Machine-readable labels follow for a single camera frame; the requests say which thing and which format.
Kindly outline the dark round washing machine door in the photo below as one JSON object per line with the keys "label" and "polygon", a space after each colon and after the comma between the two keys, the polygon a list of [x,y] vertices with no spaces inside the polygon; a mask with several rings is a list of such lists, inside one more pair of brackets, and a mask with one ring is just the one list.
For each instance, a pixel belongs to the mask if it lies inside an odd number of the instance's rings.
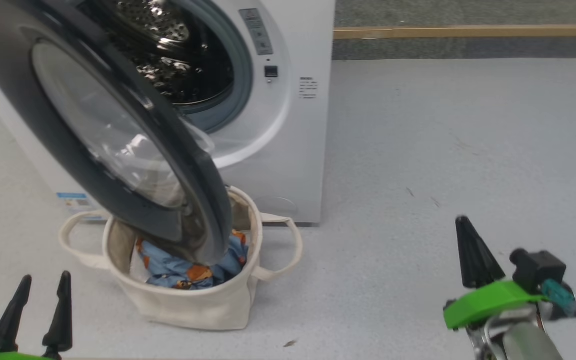
{"label": "dark round washing machine door", "polygon": [[0,91],[66,172],[114,218],[194,264],[229,248],[226,185],[174,109],[61,0],[0,0]]}

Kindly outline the blue bear print garment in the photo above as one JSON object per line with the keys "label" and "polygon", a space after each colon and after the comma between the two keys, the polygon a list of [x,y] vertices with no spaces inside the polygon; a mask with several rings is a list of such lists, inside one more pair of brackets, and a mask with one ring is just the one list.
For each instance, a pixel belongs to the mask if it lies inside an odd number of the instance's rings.
{"label": "blue bear print garment", "polygon": [[245,268],[252,242],[248,232],[232,231],[226,256],[216,265],[194,264],[138,237],[130,260],[130,276],[147,285],[197,291],[220,286]]}

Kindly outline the cream canvas laundry basket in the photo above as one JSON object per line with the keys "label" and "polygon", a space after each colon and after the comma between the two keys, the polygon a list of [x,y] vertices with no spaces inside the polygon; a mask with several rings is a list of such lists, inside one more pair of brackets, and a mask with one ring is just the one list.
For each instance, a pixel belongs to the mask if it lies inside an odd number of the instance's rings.
{"label": "cream canvas laundry basket", "polygon": [[[232,280],[201,290],[172,289],[147,284],[131,271],[137,233],[109,216],[102,236],[102,254],[79,251],[71,246],[70,234],[82,219],[106,216],[104,210],[80,212],[62,225],[58,241],[84,266],[109,271],[130,299],[137,312],[147,321],[179,328],[208,331],[243,330],[249,324],[250,312],[259,281],[270,282],[290,272],[304,255],[304,241],[293,219],[262,213],[253,199],[238,189],[228,188],[234,218],[250,240],[247,264]],[[265,224],[285,224],[292,233],[295,249],[290,263],[282,269],[270,270],[260,265]]]}

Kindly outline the white front-load washing machine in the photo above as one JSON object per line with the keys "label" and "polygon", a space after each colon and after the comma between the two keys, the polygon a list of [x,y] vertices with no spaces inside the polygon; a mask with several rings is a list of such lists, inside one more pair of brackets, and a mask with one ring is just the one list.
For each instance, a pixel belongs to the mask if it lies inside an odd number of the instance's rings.
{"label": "white front-load washing machine", "polygon": [[[54,0],[105,30],[261,212],[322,216],[336,0]],[[301,77],[318,80],[299,99]]]}

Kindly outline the black text warning label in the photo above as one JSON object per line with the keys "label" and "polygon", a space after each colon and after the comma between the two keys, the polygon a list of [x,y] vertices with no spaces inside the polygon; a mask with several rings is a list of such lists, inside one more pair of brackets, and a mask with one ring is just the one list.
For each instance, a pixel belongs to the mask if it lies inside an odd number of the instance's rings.
{"label": "black text warning label", "polygon": [[300,100],[316,100],[320,83],[313,77],[300,77],[298,86],[298,98]]}

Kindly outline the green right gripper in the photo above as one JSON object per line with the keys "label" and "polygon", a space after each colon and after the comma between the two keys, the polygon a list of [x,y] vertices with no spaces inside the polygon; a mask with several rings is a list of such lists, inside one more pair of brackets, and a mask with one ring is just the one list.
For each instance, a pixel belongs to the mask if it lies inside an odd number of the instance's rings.
{"label": "green right gripper", "polygon": [[514,281],[500,281],[506,274],[466,215],[455,219],[462,285],[476,289],[446,305],[443,319],[448,330],[459,330],[528,303],[545,300]]}

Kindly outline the blue energy label sticker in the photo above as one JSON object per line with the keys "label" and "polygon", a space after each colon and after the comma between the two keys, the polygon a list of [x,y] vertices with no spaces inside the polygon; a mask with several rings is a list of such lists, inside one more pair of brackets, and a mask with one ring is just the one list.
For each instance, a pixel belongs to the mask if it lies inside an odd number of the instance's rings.
{"label": "blue energy label sticker", "polygon": [[56,196],[73,215],[99,210],[98,203],[86,193],[56,193]]}

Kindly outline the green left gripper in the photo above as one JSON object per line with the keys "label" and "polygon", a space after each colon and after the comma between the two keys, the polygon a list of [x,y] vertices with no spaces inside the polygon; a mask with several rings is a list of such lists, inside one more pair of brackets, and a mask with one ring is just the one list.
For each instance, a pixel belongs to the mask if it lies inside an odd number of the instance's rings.
{"label": "green left gripper", "polygon": [[41,356],[17,352],[17,337],[23,310],[28,303],[33,278],[23,276],[0,319],[0,360],[54,360],[73,348],[73,285],[69,271],[62,272],[57,289],[58,303],[42,344]]}

